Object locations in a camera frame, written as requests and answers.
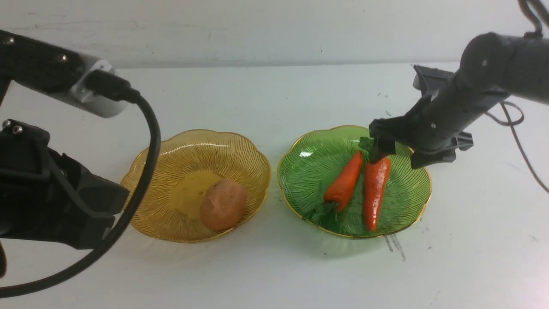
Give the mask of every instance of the metal screw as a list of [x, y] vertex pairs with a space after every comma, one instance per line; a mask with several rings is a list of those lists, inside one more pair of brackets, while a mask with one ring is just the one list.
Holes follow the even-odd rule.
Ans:
[[20, 125], [16, 125], [13, 127], [13, 134], [19, 134], [23, 132], [23, 127]]
[[65, 54], [60, 54], [60, 55], [57, 56], [57, 61], [59, 61], [59, 62], [66, 62], [67, 60], [68, 60], [68, 58], [67, 58], [67, 55], [65, 55]]
[[15, 39], [12, 38], [11, 36], [9, 36], [9, 37], [4, 39], [4, 44], [5, 45], [13, 45], [13, 44], [15, 44]]

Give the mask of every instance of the white tabletop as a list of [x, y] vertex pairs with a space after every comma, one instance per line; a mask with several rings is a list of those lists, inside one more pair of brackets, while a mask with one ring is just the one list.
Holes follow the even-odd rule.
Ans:
[[[276, 166], [293, 141], [311, 130], [405, 113], [420, 96], [408, 64], [120, 73], [150, 101], [163, 139], [206, 128], [256, 143], [273, 166], [267, 202], [249, 223], [203, 244], [153, 240], [129, 228], [84, 273], [0, 300], [2, 309], [549, 307], [549, 196], [510, 130], [488, 117], [469, 128], [476, 146], [452, 164], [428, 168], [433, 195], [423, 219], [395, 236], [340, 239], [303, 223], [282, 201]], [[549, 108], [515, 102], [526, 115], [518, 134], [549, 182]], [[16, 85], [0, 117], [48, 130], [51, 148], [113, 181], [149, 140], [135, 106], [100, 119]], [[9, 261], [3, 286], [53, 274], [86, 253], [2, 242]]]

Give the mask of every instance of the green glass bowl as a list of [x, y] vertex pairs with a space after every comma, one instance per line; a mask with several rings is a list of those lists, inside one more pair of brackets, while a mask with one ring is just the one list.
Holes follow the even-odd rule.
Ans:
[[341, 213], [319, 211], [324, 192], [359, 150], [367, 128], [339, 126], [317, 130], [300, 137], [278, 164], [278, 183], [284, 200], [304, 221], [331, 234], [346, 238], [373, 238], [402, 231], [417, 222], [431, 197], [427, 170], [410, 166], [412, 150], [397, 144], [389, 156], [391, 173], [376, 231], [369, 231], [363, 217], [364, 167], [347, 208]]

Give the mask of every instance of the black wire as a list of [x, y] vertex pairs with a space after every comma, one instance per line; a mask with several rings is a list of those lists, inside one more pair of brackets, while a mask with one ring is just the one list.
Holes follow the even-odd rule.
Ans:
[[[517, 131], [515, 130], [515, 123], [520, 121], [519, 123], [522, 122], [522, 120], [524, 120], [524, 113], [522, 112], [522, 110], [520, 110], [520, 108], [518, 106], [516, 106], [515, 104], [511, 103], [511, 102], [500, 102], [501, 104], [501, 108], [503, 109], [503, 112], [505, 114], [505, 117], [507, 118], [507, 121], [508, 122], [503, 122], [497, 118], [495, 118], [492, 114], [489, 114], [489, 113], [486, 113], [486, 115], [488, 115], [490, 118], [492, 118], [493, 120], [495, 120], [497, 123], [501, 124], [501, 125], [504, 125], [504, 126], [508, 126], [511, 128], [511, 133], [513, 134], [513, 138], [515, 140], [515, 142], [517, 143], [517, 147], [520, 151], [520, 154], [522, 155], [522, 158], [524, 159], [524, 162], [526, 163], [526, 165], [528, 166], [528, 169], [530, 170], [530, 173], [532, 174], [532, 176], [534, 177], [534, 179], [536, 180], [537, 184], [540, 185], [540, 187], [542, 189], [545, 190], [545, 192], [547, 192], [549, 194], [549, 188], [544, 184], [544, 182], [538, 177], [536, 171], [534, 170], [534, 168], [532, 167], [532, 164], [530, 164], [530, 160], [528, 159], [528, 156], [526, 155], [526, 153], [524, 152], [524, 149], [522, 148], [522, 144], [520, 143], [520, 139], [518, 138], [518, 135], [517, 135]], [[509, 111], [507, 110], [507, 107], [505, 107], [505, 105], [509, 105], [509, 106], [513, 106], [515, 107], [516, 109], [518, 109], [521, 113], [521, 118], [515, 122], [511, 121], [511, 116], [509, 115]]]
[[528, 20], [530, 20], [535, 28], [534, 32], [527, 32], [524, 36], [543, 37], [543, 34], [541, 33], [542, 28], [540, 19], [536, 17], [534, 12], [530, 8], [530, 6], [532, 6], [538, 16], [544, 22], [545, 26], [549, 27], [549, 12], [547, 11], [543, 3], [541, 3], [540, 0], [518, 0], [518, 4], [520, 6], [522, 14], [524, 14], [524, 16]]
[[116, 241], [120, 238], [120, 236], [122, 236], [128, 225], [130, 224], [132, 217], [139, 207], [143, 196], [147, 192], [147, 188], [149, 187], [150, 181], [153, 177], [154, 169], [156, 167], [156, 161], [158, 160], [158, 155], [160, 152], [160, 127], [158, 126], [158, 121], [156, 120], [153, 109], [142, 96], [139, 95], [136, 97], [132, 97], [129, 98], [127, 101], [135, 103], [143, 112], [143, 115], [145, 116], [145, 119], [147, 120], [147, 123], [149, 125], [150, 145], [141, 178], [137, 183], [136, 189], [126, 207], [126, 210], [120, 216], [118, 223], [113, 227], [111, 232], [107, 235], [105, 240], [101, 242], [101, 244], [99, 244], [95, 249], [93, 249], [78, 262], [58, 272], [57, 274], [51, 275], [46, 278], [30, 283], [0, 288], [0, 298], [14, 297], [38, 292], [50, 288], [51, 286], [60, 284], [78, 275], [86, 268], [94, 264], [98, 259], [100, 259], [116, 243]]
[[492, 115], [491, 113], [484, 113], [486, 116], [492, 118], [492, 120], [494, 120], [495, 122], [497, 122], [498, 124], [500, 125], [503, 125], [503, 126], [514, 126], [514, 125], [519, 125], [521, 124], [523, 121], [524, 121], [524, 113], [522, 112], [522, 109], [520, 107], [518, 107], [515, 103], [512, 103], [512, 102], [507, 102], [507, 101], [503, 101], [503, 102], [500, 102], [500, 104], [502, 106], [505, 107], [505, 105], [509, 105], [513, 108], [515, 108], [516, 110], [519, 111], [520, 113], [520, 118], [518, 120], [515, 120], [515, 121], [511, 121], [510, 119], [508, 119], [509, 121], [507, 122], [504, 122], [502, 120], [499, 120], [496, 116]]

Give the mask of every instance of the toy carrot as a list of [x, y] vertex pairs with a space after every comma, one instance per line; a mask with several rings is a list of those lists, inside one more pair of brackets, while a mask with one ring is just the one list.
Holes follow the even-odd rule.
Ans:
[[383, 202], [385, 185], [391, 172], [391, 160], [385, 157], [377, 163], [366, 163], [364, 191], [364, 220], [370, 231], [375, 231]]
[[336, 212], [343, 211], [352, 198], [355, 191], [356, 180], [362, 169], [363, 156], [361, 151], [357, 151], [351, 161], [347, 163], [341, 171], [338, 178], [330, 185], [324, 193], [325, 202], [337, 202]]

